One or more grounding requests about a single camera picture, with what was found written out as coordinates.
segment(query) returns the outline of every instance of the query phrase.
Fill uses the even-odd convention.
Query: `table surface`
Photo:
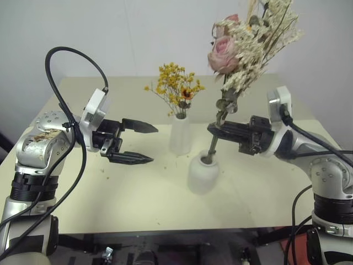
[[[200,79],[201,83],[208,84],[207,88],[212,87],[213,77]],[[148,122],[152,120],[154,124],[159,124],[155,125],[159,129],[159,133],[155,134],[123,132],[121,151],[140,152],[153,157],[154,162],[135,166],[118,165],[109,163],[107,159],[100,157],[99,153],[88,153],[82,180],[54,212],[60,221],[60,233],[291,225],[293,199],[302,188],[310,184],[303,171],[275,157],[264,158],[239,153],[237,144],[219,141],[217,160],[221,170],[217,184],[209,193],[196,195],[187,186],[188,165],[194,156],[207,149],[210,144],[212,136],[206,128],[214,116],[208,113],[206,108],[208,105],[204,105],[204,112],[208,113],[207,115],[205,113],[200,115],[198,112],[190,114],[191,122],[195,123],[191,124],[191,152],[188,155],[176,156],[168,150],[171,126],[163,123],[169,120],[159,115],[160,112],[168,111],[166,106],[158,105],[158,99],[149,97],[150,94],[142,91],[143,84],[151,81],[151,78],[117,77],[110,78],[109,81],[111,84],[120,85],[119,93],[112,88],[110,90],[111,101],[114,102],[107,118],[117,119],[118,116],[119,119],[139,119],[140,113],[144,118],[140,118],[141,120]],[[66,78],[62,81],[60,90],[64,98],[68,99],[72,111],[79,114],[94,87],[99,87],[99,83],[98,78]],[[254,89],[251,88],[252,93],[240,99],[242,100],[239,102],[240,111],[231,119],[247,121],[251,114],[267,116],[265,95],[266,91],[275,88],[273,85],[281,85],[275,75],[265,75],[255,83]],[[205,93],[204,100],[214,102],[219,94],[216,87],[214,90],[216,92]],[[136,104],[124,104],[128,101],[133,102],[134,98]],[[146,108],[146,111],[141,111],[142,106],[139,104],[146,103],[147,100],[151,100],[148,103],[150,107]],[[58,109],[55,98],[47,102],[41,113],[50,109]],[[299,126],[322,134],[334,143],[305,106],[293,100],[293,109],[298,109],[296,122]],[[10,193],[14,163],[15,152],[12,150],[0,166],[3,183],[0,186],[0,211],[3,209],[6,196]],[[57,198],[70,187],[80,165],[81,151],[74,149],[67,157],[60,175]],[[312,209],[313,194],[306,192],[297,205],[297,219],[306,218]]]

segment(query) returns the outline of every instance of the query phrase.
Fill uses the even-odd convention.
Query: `pink rose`
[[[237,48],[234,39],[223,36],[215,40],[212,51],[207,55],[208,64],[218,73],[228,74],[237,68],[239,60],[236,58]]]
[[[239,24],[238,14],[230,15],[230,16],[226,17],[224,20],[232,20],[236,23],[236,25]],[[212,35],[213,35],[213,30],[215,28],[216,28],[216,39],[223,37],[225,35],[229,35],[227,27],[216,26],[215,24],[213,25],[213,28],[212,28]]]

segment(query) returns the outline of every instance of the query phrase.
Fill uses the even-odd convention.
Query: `white table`
[[[189,191],[186,183],[188,165],[199,151],[209,147],[212,136],[206,128],[207,123],[213,121],[216,110],[210,108],[211,112],[205,109],[203,112],[199,110],[190,113],[191,121],[195,121],[199,115],[197,121],[201,122],[191,125],[192,150],[188,155],[175,156],[168,151],[170,125],[158,125],[168,122],[165,118],[167,107],[153,95],[142,91],[144,84],[150,80],[148,77],[110,78],[112,106],[107,118],[133,118],[157,124],[155,126],[159,133],[138,134],[128,130],[122,133],[121,151],[140,152],[153,157],[154,162],[135,166],[118,165],[109,163],[99,153],[88,153],[82,180],[55,211],[60,221],[60,233],[291,225],[292,201],[302,188],[310,184],[309,179],[299,168],[275,157],[264,158],[238,153],[237,144],[222,140],[218,142],[217,159],[221,174],[212,191],[205,195],[195,195]],[[213,77],[201,77],[208,92],[203,96],[200,94],[200,97],[205,97],[210,102],[214,102],[219,96],[217,88],[210,88],[212,80]],[[66,78],[61,83],[60,90],[72,111],[81,114],[94,88],[100,87],[100,83],[99,78]],[[114,85],[117,84],[119,90],[114,90]],[[281,83],[276,76],[265,75],[254,85],[251,95],[240,99],[240,111],[231,119],[245,122],[252,114],[267,116],[266,91],[279,85]],[[70,96],[72,90],[75,90],[75,95]],[[252,113],[247,100],[258,104],[257,109],[263,111]],[[195,101],[194,108],[198,106],[199,102]],[[293,106],[294,111],[298,110],[296,117],[299,126],[322,134],[333,142],[303,105],[293,100]],[[58,109],[54,98],[47,102],[41,113],[50,109]],[[15,153],[12,150],[0,166],[0,211],[6,196],[10,194],[14,163]],[[80,165],[81,151],[74,149],[67,157],[59,177],[57,198],[72,184]],[[312,192],[306,192],[297,205],[297,220],[306,218],[312,209]]]

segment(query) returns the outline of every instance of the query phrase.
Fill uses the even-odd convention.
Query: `flower arrangement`
[[[168,116],[176,115],[178,119],[186,118],[186,111],[191,107],[191,101],[205,87],[200,80],[194,82],[195,73],[185,73],[184,67],[171,62],[159,67],[159,79],[156,88],[145,86],[146,91],[152,91],[162,98],[170,107]]]
[[[216,103],[217,126],[222,126],[228,113],[238,110],[238,97],[265,72],[268,62],[301,37],[296,29],[298,15],[291,4],[291,0],[250,0],[245,21],[234,14],[213,25],[208,64],[217,73],[216,79],[224,77],[222,98]],[[208,161],[216,142],[212,140]]]

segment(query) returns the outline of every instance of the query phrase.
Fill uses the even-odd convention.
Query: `white vase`
[[[191,160],[189,165],[188,186],[196,194],[209,192],[216,185],[220,173],[215,155],[212,156],[212,163],[209,165],[201,160],[205,156],[207,156],[207,150],[201,151]]]
[[[173,116],[172,131],[169,139],[169,149],[176,155],[185,155],[191,150],[191,132],[189,117],[178,119]]]

